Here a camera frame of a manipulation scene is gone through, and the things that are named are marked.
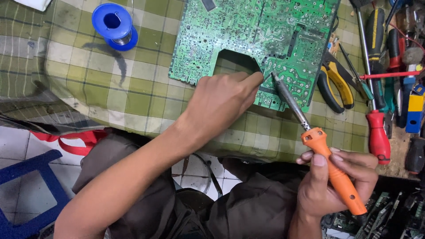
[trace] plaid tablecloth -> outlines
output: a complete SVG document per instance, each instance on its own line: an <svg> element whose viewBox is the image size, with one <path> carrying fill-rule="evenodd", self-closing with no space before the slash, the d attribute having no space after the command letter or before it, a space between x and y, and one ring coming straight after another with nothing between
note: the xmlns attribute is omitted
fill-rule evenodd
<svg viewBox="0 0 425 239"><path fill-rule="evenodd" d="M116 52L92 24L101 3L131 12L131 0L53 0L41 13L0 2L0 115L4 125L54 134L112 126L155 137L185 110L194 88L168 78L184 0L134 0L137 47ZM336 34L353 65L364 72L357 18L342 0ZM348 68L342 55L337 59ZM243 70L219 60L215 73ZM359 94L352 110L335 114L315 89L306 114L324 128L329 146L367 152L368 111ZM293 161L307 150L290 111L252 106L203 150L271 161Z"/></svg>

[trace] hand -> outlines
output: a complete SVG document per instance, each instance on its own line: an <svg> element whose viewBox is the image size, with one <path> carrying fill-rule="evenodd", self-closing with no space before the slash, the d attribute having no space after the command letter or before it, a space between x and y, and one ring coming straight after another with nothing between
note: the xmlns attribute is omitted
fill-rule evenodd
<svg viewBox="0 0 425 239"><path fill-rule="evenodd" d="M329 148L332 163L354 178L354 186L363 203L372 195L378 174L375 168L378 159L372 154L350 153L337 148ZM310 172L306 174L298 188L298 209L307 215L322 217L347 209L337 192L328 186L328 164L320 154L307 151L297 158L298 164L311 162Z"/></svg>
<svg viewBox="0 0 425 239"><path fill-rule="evenodd" d="M237 72L202 77L186 110L177 119L180 132L189 132L201 147L227 129L253 104L263 74Z"/></svg>

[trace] white paper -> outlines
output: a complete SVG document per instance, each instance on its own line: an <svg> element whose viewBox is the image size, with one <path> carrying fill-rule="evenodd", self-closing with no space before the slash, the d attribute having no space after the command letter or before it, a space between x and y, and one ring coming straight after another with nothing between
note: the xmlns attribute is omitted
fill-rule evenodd
<svg viewBox="0 0 425 239"><path fill-rule="evenodd" d="M51 0L15 0L15 2L40 11L45 11Z"/></svg>

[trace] blue solder spool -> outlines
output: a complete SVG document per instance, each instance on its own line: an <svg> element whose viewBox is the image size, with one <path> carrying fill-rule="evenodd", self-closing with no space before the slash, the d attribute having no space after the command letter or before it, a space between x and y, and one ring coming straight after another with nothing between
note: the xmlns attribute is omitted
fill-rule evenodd
<svg viewBox="0 0 425 239"><path fill-rule="evenodd" d="M118 51L128 51L136 46L139 35L128 11L118 4L99 5L91 16L94 29L105 42Z"/></svg>

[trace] green circuit board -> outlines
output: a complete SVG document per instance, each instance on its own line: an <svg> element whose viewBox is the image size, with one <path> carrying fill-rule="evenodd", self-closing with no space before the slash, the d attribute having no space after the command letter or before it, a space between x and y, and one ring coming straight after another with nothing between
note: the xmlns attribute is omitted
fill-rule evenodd
<svg viewBox="0 0 425 239"><path fill-rule="evenodd" d="M254 104L284 111L270 72L308 111L340 0L186 0L169 77L212 76L220 51L252 57L265 76Z"/></svg>

